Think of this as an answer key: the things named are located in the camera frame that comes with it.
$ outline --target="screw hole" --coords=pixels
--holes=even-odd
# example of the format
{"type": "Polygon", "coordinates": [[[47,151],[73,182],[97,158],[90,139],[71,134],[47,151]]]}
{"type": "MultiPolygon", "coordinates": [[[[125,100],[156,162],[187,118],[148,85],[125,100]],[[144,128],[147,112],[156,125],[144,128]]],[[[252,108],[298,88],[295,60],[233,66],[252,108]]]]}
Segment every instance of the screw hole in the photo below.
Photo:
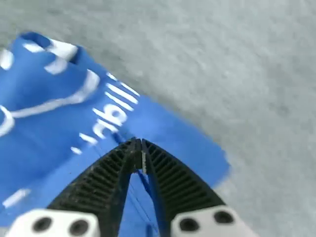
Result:
{"type": "Polygon", "coordinates": [[[234,221],[232,215],[225,211],[216,212],[214,219],[219,224],[230,224],[234,221]]]}
{"type": "Polygon", "coordinates": [[[51,225],[51,219],[49,217],[40,218],[33,225],[33,230],[35,232],[43,232],[46,231],[51,225]]]}
{"type": "Polygon", "coordinates": [[[78,220],[70,226],[70,234],[73,236],[82,236],[88,230],[88,223],[84,220],[78,220]]]}
{"type": "Polygon", "coordinates": [[[199,229],[199,225],[196,220],[192,218],[185,218],[180,222],[180,229],[182,231],[194,232],[199,229]]]}

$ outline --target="blue towel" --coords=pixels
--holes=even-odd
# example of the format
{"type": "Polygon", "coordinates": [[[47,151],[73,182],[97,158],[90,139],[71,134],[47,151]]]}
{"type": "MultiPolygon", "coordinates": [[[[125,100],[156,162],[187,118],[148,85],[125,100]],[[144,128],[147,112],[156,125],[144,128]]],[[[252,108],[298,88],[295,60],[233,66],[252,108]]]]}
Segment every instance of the blue towel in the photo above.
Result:
{"type": "MultiPolygon", "coordinates": [[[[117,80],[80,47],[29,32],[0,56],[0,226],[44,208],[101,155],[131,137],[162,147],[214,186],[229,169],[198,129],[117,80]]],[[[131,176],[119,236],[158,227],[131,176]]]]}

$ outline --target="white lettering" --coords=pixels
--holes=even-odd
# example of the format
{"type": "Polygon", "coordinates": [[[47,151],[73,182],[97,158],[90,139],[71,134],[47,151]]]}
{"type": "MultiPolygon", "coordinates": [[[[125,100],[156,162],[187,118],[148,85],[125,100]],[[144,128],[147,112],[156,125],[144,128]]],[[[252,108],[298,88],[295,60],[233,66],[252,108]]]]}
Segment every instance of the white lettering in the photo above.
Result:
{"type": "Polygon", "coordinates": [[[63,58],[56,56],[56,59],[44,68],[48,73],[56,75],[66,70],[67,61],[63,58]]]}
{"type": "Polygon", "coordinates": [[[111,73],[109,73],[109,72],[107,72],[107,76],[109,77],[109,78],[111,78],[112,80],[117,80],[117,78],[116,77],[114,77],[111,73]]]}
{"type": "Polygon", "coordinates": [[[97,120],[97,123],[93,126],[92,130],[95,135],[97,135],[101,139],[105,139],[105,136],[103,135],[103,130],[105,128],[109,129],[112,133],[115,133],[118,131],[116,127],[100,119],[97,120]]]}
{"type": "Polygon", "coordinates": [[[4,49],[2,53],[0,53],[0,67],[4,70],[9,70],[13,64],[14,56],[13,53],[4,49]]]}
{"type": "Polygon", "coordinates": [[[90,144],[92,144],[92,145],[95,145],[95,144],[98,143],[98,141],[97,141],[95,138],[90,137],[90,136],[88,136],[88,135],[86,135],[86,134],[83,134],[83,133],[79,133],[79,137],[80,137],[82,140],[84,140],[84,141],[86,141],[86,142],[88,142],[88,143],[90,143],[90,144]]]}
{"type": "Polygon", "coordinates": [[[112,105],[112,104],[107,104],[104,106],[102,111],[99,111],[96,108],[92,109],[93,112],[96,113],[96,115],[104,118],[105,120],[116,124],[117,126],[122,126],[122,123],[127,120],[127,115],[126,113],[118,106],[112,105]]]}
{"type": "Polygon", "coordinates": [[[126,93],[125,91],[122,91],[121,89],[117,88],[116,86],[107,83],[106,86],[113,92],[115,92],[116,94],[126,98],[127,100],[133,102],[134,104],[138,104],[138,100],[136,100],[133,96],[131,96],[130,94],[126,93]]]}
{"type": "Polygon", "coordinates": [[[4,120],[0,125],[0,137],[6,135],[14,127],[15,121],[10,111],[0,105],[0,110],[4,114],[4,120]]]}
{"type": "Polygon", "coordinates": [[[81,155],[82,151],[77,148],[77,147],[70,147],[70,150],[72,150],[73,153],[77,154],[77,155],[81,155]]]}
{"type": "Polygon", "coordinates": [[[105,92],[105,95],[107,95],[111,100],[121,105],[123,108],[126,108],[129,111],[133,111],[134,109],[127,103],[121,101],[120,99],[116,98],[115,96],[111,95],[108,92],[105,92]]]}
{"type": "Polygon", "coordinates": [[[128,85],[126,85],[125,83],[121,82],[121,85],[124,86],[126,89],[130,90],[131,92],[133,92],[135,95],[140,96],[140,94],[139,94],[136,90],[130,88],[130,87],[129,87],[128,85]]]}
{"type": "Polygon", "coordinates": [[[24,43],[23,47],[25,47],[28,51],[32,53],[38,53],[44,51],[42,47],[40,47],[37,43],[24,43]]]}
{"type": "Polygon", "coordinates": [[[4,200],[2,204],[5,208],[9,208],[18,203],[21,199],[25,198],[30,192],[30,189],[19,189],[6,200],[4,200]]]}

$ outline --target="blue cloth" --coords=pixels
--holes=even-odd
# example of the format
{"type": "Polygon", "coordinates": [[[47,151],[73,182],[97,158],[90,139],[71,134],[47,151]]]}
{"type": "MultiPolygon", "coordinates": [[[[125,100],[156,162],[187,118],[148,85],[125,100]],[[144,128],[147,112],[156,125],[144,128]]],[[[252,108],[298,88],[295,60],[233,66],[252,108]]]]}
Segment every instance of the blue cloth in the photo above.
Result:
{"type": "MultiPolygon", "coordinates": [[[[139,95],[79,46],[20,35],[0,57],[0,226],[45,208],[80,173],[118,145],[145,138],[214,186],[224,152],[198,129],[139,95]]],[[[158,234],[152,201],[131,176],[119,235],[158,234]]]]}

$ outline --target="gray carpet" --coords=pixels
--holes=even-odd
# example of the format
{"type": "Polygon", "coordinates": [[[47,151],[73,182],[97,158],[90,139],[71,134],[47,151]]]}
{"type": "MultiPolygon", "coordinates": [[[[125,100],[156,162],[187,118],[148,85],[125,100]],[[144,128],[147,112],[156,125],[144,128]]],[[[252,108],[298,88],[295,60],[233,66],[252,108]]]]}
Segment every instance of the gray carpet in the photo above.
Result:
{"type": "Polygon", "coordinates": [[[316,233],[316,2],[0,0],[24,30],[81,44],[226,151],[217,188],[261,237],[316,233]]]}

